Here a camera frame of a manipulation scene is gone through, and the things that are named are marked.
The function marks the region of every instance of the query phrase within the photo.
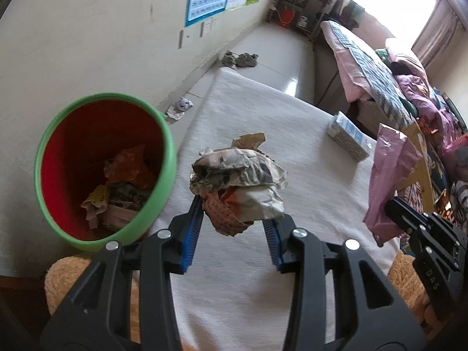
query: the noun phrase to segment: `small cardboard box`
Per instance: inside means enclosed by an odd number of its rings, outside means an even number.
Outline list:
[[[367,157],[372,145],[365,136],[345,114],[339,111],[328,126],[327,133],[345,149],[356,161],[360,162]]]

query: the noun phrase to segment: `crumpled newspaper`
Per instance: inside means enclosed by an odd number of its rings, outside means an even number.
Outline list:
[[[201,151],[192,164],[190,190],[203,197],[203,209],[223,235],[285,212],[278,190],[287,186],[286,171],[258,150],[264,141],[263,133],[241,136],[231,148]]]
[[[171,119],[174,119],[177,121],[181,119],[185,111],[187,111],[191,107],[193,107],[193,103],[190,100],[184,97],[181,97],[179,98],[179,100],[177,100],[177,102],[174,102],[170,105],[170,107],[166,111],[166,114]]]

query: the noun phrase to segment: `metal bolt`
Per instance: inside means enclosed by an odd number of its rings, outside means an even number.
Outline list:
[[[169,230],[161,230],[158,232],[158,238],[160,239],[169,239],[172,236],[172,233]]]
[[[348,249],[350,249],[352,251],[358,250],[359,249],[359,241],[354,240],[354,239],[348,239],[347,241],[345,241],[345,246],[346,246],[346,248],[348,248]]]
[[[109,241],[109,243],[106,244],[106,249],[108,251],[115,251],[118,248],[118,242],[115,240]]]
[[[292,234],[297,238],[305,238],[307,236],[307,231],[303,228],[295,228],[292,230]]]

